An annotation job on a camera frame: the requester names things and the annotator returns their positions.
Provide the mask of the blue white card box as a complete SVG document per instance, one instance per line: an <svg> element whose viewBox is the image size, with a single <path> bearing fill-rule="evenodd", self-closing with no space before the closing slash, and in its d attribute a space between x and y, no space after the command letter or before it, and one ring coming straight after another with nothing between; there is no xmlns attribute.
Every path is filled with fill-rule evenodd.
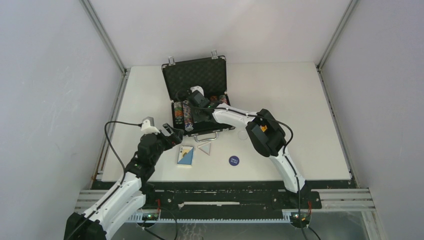
<svg viewBox="0 0 424 240"><path fill-rule="evenodd" d="M195 148L193 146L181 146L178 151L177 165L191 167L193 164L194 150Z"/></svg>

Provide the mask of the black aluminium poker case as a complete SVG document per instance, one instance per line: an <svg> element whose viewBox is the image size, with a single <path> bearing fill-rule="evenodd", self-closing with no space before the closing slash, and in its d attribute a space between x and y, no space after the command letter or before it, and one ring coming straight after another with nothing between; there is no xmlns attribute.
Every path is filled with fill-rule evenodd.
<svg viewBox="0 0 424 240"><path fill-rule="evenodd" d="M227 94L227 60L224 55L218 55L215 50L210 57L175 62L173 57L168 58L168 63L161 65L168 96L171 101L172 127L184 130L184 135L194 137L212 133L234 130L235 127L228 124L200 122L194 123L193 131L185 131L185 125L176 124L174 116L174 102L187 99L190 88L201 86L204 96L210 100L211 96Z"/></svg>

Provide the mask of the clear round dealer button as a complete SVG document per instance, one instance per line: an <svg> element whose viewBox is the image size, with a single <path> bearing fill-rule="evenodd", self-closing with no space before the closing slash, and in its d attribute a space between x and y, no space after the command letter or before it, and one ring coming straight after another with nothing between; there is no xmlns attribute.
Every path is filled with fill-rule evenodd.
<svg viewBox="0 0 424 240"><path fill-rule="evenodd" d="M247 133L245 130L240 130L240 131L237 133L237 137L238 137L240 140L244 141L244 140L247 140L247 139L249 138L249 135L248 135L248 133Z"/></svg>

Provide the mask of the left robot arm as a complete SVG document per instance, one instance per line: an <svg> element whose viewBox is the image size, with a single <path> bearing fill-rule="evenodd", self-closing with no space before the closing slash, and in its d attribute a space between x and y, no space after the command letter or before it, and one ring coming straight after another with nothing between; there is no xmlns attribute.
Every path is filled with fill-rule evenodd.
<svg viewBox="0 0 424 240"><path fill-rule="evenodd" d="M141 138L119 180L83 213L72 213L66 221L66 240L110 240L128 218L140 208L149 209L157 196L147 182L160 156L180 144L184 131L163 124L168 134L155 127L151 117L137 124Z"/></svg>

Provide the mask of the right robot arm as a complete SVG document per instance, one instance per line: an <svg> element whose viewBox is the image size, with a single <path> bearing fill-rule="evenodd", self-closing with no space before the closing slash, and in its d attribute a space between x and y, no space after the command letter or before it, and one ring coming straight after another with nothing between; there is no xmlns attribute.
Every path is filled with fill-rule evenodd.
<svg viewBox="0 0 424 240"><path fill-rule="evenodd" d="M276 120L267 109L251 112L223 102L211 102L198 90L193 90L182 104L203 111L218 124L245 129L253 148L271 160L282 177L285 189L291 192L289 203L295 208L302 208L308 203L307 182L288 152L294 132L287 124Z"/></svg>

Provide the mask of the blue grey chip stack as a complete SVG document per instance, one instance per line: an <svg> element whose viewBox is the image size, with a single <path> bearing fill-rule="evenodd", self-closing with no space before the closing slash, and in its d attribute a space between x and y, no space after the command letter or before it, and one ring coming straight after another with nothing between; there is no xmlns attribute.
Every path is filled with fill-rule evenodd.
<svg viewBox="0 0 424 240"><path fill-rule="evenodd" d="M193 121L192 111L189 106L188 100L184 100L182 102L182 109L183 109L184 129L187 132L191 132L194 130L194 121Z"/></svg>

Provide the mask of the red green chip stack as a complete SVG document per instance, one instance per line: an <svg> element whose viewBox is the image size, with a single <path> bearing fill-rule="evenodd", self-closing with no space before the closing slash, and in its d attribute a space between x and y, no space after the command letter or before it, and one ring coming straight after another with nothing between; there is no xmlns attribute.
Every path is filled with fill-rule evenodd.
<svg viewBox="0 0 424 240"><path fill-rule="evenodd" d="M219 96L219 101L220 101L222 104L227 104L227 105L228 105L228 100L227 100L227 96L226 96L226 95L220 95L220 96Z"/></svg>

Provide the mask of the blue small blind button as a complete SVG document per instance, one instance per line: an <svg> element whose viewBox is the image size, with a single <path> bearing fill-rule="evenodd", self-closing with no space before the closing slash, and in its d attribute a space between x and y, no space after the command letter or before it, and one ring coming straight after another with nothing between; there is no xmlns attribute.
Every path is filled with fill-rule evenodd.
<svg viewBox="0 0 424 240"><path fill-rule="evenodd" d="M240 164L240 158L238 156L233 155L233 156L229 157L228 163L231 166L234 166L235 167L235 166L237 166L237 165Z"/></svg>

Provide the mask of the orange big blind button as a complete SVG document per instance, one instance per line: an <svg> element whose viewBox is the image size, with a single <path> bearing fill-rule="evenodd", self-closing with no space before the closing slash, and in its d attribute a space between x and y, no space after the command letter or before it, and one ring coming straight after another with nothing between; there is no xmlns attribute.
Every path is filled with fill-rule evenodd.
<svg viewBox="0 0 424 240"><path fill-rule="evenodd" d="M263 132L266 132L266 131L268 130L268 126L267 126L267 125L262 125L262 126L260 127L260 129L261 129Z"/></svg>

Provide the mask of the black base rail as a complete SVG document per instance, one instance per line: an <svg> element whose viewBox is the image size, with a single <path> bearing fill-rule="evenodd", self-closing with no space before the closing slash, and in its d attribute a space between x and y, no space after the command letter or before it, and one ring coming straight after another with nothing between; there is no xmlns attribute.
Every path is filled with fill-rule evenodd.
<svg viewBox="0 0 424 240"><path fill-rule="evenodd" d="M166 217L276 217L284 210L319 210L320 194L292 193L277 181L151 182L143 209L164 208Z"/></svg>

